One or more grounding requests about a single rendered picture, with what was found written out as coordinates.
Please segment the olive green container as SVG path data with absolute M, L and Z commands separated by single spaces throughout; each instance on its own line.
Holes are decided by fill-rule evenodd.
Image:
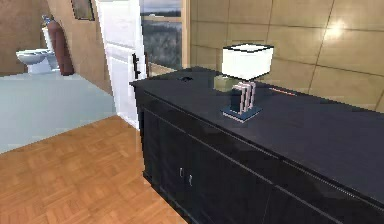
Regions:
M 217 91 L 228 92 L 237 83 L 237 79 L 228 76 L 218 75 L 214 77 L 214 89 Z

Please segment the black chest of drawers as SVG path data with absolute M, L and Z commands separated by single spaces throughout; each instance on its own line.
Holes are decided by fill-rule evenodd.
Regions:
M 215 76 L 133 85 L 144 176 L 188 224 L 384 224 L 384 114 L 260 83 L 241 123 Z

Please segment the white shade table lamp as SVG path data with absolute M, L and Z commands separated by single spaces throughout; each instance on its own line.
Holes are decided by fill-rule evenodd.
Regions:
M 241 123 L 257 115 L 255 78 L 270 72 L 274 47 L 242 43 L 223 48 L 222 73 L 238 80 L 230 89 L 230 104 L 222 113 Z

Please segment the red pencil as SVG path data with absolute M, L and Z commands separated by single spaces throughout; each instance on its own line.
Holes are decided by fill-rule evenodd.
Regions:
M 292 93 L 292 92 L 287 92 L 287 91 L 283 91 L 283 90 L 276 89 L 276 88 L 269 88 L 269 89 L 271 91 L 278 92 L 278 93 L 281 93 L 281 94 L 290 95 L 290 96 L 297 96 L 295 93 Z

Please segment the white room door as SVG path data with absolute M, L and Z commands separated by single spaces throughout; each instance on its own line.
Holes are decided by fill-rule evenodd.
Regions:
M 131 85 L 147 77 L 139 0 L 95 1 L 116 113 L 139 129 L 135 91 Z M 133 53 L 139 58 L 138 79 L 134 78 Z

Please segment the white toilet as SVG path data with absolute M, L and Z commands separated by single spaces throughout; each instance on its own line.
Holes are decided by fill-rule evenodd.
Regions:
M 48 28 L 43 27 L 42 33 L 47 45 L 46 48 L 16 52 L 18 60 L 27 66 L 27 72 L 30 74 L 43 74 L 59 70 Z

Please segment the window with wooden frame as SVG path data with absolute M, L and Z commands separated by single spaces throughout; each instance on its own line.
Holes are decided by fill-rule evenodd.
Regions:
M 180 70 L 188 63 L 190 0 L 140 0 L 149 75 Z

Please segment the dark framed wall picture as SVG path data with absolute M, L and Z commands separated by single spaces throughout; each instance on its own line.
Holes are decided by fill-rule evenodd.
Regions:
M 94 20 L 91 0 L 71 0 L 74 17 L 78 20 Z

